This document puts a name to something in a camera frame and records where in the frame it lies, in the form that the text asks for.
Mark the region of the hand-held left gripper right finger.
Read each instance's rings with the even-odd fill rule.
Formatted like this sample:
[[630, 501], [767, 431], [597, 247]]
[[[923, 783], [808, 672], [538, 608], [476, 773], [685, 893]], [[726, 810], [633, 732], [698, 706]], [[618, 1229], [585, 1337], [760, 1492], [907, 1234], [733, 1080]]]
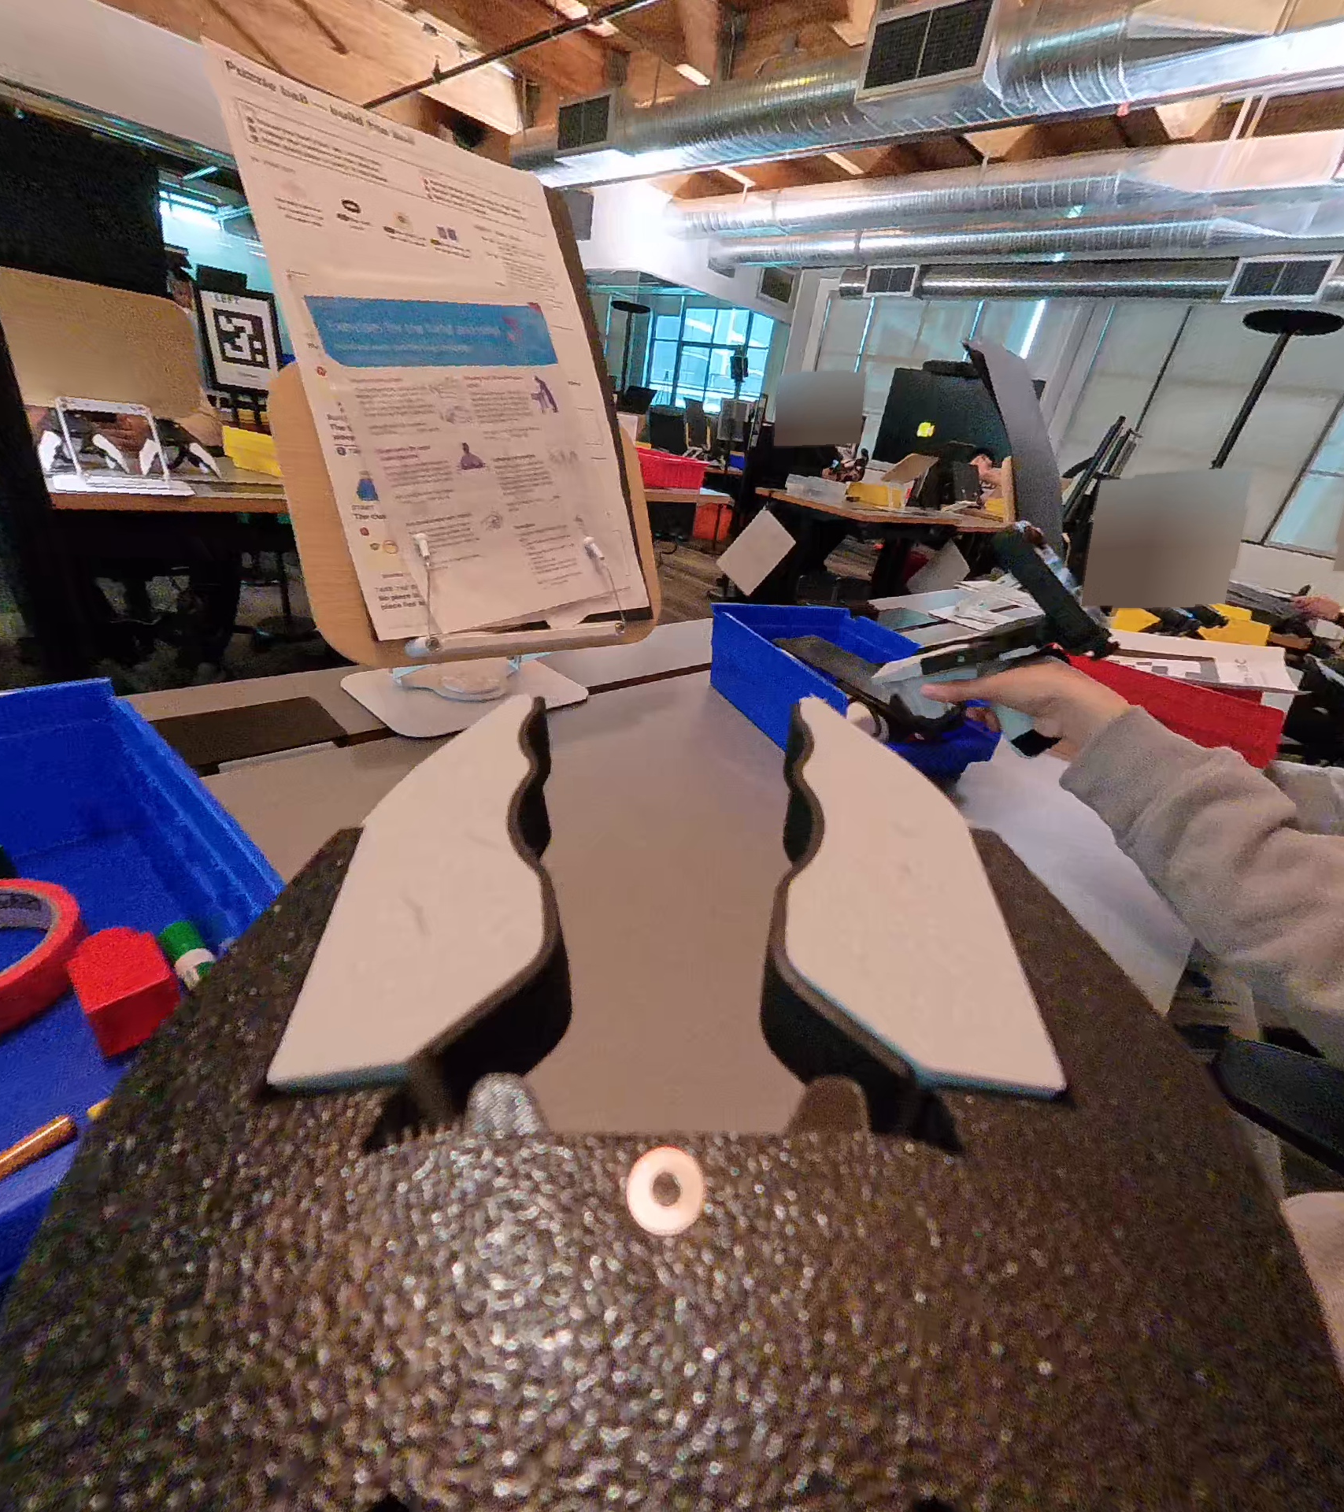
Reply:
[[958, 808], [820, 697], [790, 709], [759, 1024], [802, 1083], [866, 1099], [1070, 1083]]

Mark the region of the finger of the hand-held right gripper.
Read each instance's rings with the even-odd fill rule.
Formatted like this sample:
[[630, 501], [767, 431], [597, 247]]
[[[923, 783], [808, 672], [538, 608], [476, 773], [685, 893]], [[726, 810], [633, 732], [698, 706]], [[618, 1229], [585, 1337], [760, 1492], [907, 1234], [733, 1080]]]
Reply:
[[1061, 650], [1041, 645], [1008, 647], [1007, 641], [959, 641], [923, 648], [876, 666], [869, 676], [871, 700], [892, 700], [933, 682], [983, 679], [1020, 664], [1061, 660]]

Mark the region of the blue plastic bin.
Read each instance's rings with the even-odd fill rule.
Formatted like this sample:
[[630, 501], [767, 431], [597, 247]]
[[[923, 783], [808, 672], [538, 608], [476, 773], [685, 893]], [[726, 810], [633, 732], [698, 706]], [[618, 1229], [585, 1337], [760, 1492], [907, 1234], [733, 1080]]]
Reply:
[[[179, 755], [107, 682], [0, 693], [0, 854], [20, 880], [78, 904], [85, 936], [158, 936], [189, 921], [213, 956], [276, 899], [280, 880]], [[0, 929], [0, 975], [43, 931]], [[133, 1059], [103, 1057], [68, 976], [28, 1023], [0, 1034], [0, 1151], [71, 1116], [63, 1148], [0, 1180], [0, 1294], [82, 1145], [88, 1110]]]
[[721, 605], [711, 682], [780, 747], [794, 706], [817, 697], [935, 784], [953, 784], [996, 755], [1001, 728], [983, 705], [943, 709], [915, 690], [871, 700], [871, 672], [915, 650], [903, 634], [846, 608]]

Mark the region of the red block with peg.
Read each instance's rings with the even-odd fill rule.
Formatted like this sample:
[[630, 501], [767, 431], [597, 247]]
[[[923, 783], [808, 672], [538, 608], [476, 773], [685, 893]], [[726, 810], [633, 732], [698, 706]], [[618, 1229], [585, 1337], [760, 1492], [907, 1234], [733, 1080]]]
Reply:
[[148, 931], [109, 926], [85, 936], [66, 976], [94, 1047], [117, 1061], [171, 1018], [184, 987]]

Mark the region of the person's right hand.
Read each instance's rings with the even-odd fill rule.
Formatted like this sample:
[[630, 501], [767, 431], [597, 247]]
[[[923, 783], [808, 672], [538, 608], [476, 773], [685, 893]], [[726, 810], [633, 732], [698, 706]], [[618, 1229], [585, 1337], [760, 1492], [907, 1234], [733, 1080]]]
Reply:
[[1064, 763], [1133, 710], [1116, 691], [1055, 656], [970, 679], [935, 679], [921, 684], [921, 695], [937, 705], [978, 703], [1022, 715], [1049, 742], [1049, 755]]

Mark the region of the grey board panel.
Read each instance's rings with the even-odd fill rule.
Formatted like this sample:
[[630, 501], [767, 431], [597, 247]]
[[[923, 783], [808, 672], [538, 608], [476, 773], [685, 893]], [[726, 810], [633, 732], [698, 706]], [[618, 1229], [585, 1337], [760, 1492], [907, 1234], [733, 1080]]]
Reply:
[[989, 339], [964, 341], [974, 371], [997, 408], [1014, 471], [1016, 516], [1062, 547], [1062, 498], [1056, 453], [1023, 359]]

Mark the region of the white paper sheet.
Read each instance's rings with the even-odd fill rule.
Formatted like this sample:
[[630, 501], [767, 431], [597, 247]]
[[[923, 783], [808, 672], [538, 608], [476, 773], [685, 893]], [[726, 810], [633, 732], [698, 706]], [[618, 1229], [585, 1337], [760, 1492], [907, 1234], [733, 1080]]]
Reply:
[[1270, 647], [1115, 632], [1111, 662], [1209, 690], [1259, 695], [1292, 695], [1299, 690], [1283, 650]]

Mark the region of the green white marker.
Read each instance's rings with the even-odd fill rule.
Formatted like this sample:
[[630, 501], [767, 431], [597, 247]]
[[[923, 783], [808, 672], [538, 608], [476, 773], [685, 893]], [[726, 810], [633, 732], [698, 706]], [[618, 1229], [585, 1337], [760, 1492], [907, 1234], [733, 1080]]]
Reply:
[[207, 948], [198, 924], [189, 919], [168, 923], [162, 931], [158, 931], [156, 942], [185, 992], [194, 992], [207, 971], [215, 964], [215, 956], [211, 948]]

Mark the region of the black floor lamp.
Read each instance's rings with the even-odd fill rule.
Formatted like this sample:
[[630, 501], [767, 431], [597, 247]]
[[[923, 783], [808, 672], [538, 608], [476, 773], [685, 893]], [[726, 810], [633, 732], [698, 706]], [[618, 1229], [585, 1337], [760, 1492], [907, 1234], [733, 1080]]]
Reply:
[[1216, 453], [1209, 461], [1212, 471], [1221, 471], [1227, 465], [1244, 427], [1248, 425], [1254, 411], [1257, 408], [1257, 403], [1261, 399], [1261, 394], [1270, 384], [1270, 378], [1292, 341], [1336, 336], [1344, 329], [1344, 316], [1317, 310], [1266, 310], [1244, 314], [1242, 325], [1256, 336], [1270, 338], [1270, 348], [1221, 446], [1216, 448]]

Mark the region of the printed instruction sheet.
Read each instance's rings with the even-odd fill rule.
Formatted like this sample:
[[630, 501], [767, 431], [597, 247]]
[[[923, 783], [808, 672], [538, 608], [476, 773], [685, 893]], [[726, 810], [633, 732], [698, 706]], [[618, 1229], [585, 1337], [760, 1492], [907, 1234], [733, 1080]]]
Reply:
[[378, 639], [655, 615], [567, 228], [538, 180], [206, 43]]

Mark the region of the clear acrylic holder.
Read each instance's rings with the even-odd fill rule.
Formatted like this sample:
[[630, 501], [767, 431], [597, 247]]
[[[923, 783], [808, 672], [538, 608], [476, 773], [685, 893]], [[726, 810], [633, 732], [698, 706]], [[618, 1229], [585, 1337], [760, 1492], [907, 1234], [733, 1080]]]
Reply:
[[192, 495], [150, 406], [59, 395], [43, 408], [37, 458], [53, 493]]

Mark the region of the black white marker sign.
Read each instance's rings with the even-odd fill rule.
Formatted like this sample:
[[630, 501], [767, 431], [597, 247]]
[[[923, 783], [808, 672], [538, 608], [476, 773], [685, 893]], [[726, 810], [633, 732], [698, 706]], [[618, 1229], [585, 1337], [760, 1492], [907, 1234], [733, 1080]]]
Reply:
[[283, 367], [275, 294], [251, 288], [246, 274], [198, 263], [194, 321], [207, 392], [266, 395]]

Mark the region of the thin black rod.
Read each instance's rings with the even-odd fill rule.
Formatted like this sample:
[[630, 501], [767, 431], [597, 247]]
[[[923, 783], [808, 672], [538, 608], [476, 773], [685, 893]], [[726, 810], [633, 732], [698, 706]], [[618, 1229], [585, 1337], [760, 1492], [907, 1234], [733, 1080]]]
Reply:
[[574, 16], [574, 18], [557, 16], [547, 28], [533, 30], [528, 38], [520, 38], [520, 39], [510, 41], [500, 48], [494, 48], [492, 52], [476, 54], [476, 57], [465, 58], [458, 65], [444, 67], [444, 70], [435, 65], [427, 79], [395, 86], [394, 90], [387, 90], [387, 93], [365, 101], [363, 108], [378, 111], [387, 105], [397, 105], [399, 99], [409, 99], [409, 97], [426, 93], [435, 86], [451, 85], [451, 82], [467, 79], [479, 70], [511, 62], [511, 61], [520, 58], [525, 52], [552, 46], [557, 41], [567, 39], [570, 35], [590, 30], [593, 27], [615, 25], [620, 18], [625, 18], [633, 11], [640, 11], [640, 9], [649, 9], [649, 6], [653, 6], [653, 2], [609, 2], [609, 4], [602, 4], [597, 9], [587, 9], [585, 14]]

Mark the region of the black divider panel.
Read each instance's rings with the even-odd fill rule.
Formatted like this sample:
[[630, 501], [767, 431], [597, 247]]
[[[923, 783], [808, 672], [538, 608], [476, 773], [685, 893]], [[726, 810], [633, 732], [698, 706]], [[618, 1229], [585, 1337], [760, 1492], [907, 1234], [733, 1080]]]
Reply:
[[158, 165], [86, 127], [0, 108], [0, 268], [167, 298]]

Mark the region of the silver air duct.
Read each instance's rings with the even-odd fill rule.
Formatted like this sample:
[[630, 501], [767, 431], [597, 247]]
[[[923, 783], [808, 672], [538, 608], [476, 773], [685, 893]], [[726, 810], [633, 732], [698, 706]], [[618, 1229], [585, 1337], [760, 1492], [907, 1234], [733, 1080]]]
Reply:
[[879, 2], [860, 48], [520, 134], [550, 186], [655, 180], [1189, 99], [1344, 86], [1344, 2]]
[[668, 201], [708, 268], [1031, 259], [1224, 248], [1344, 251], [1344, 134], [1077, 153]]

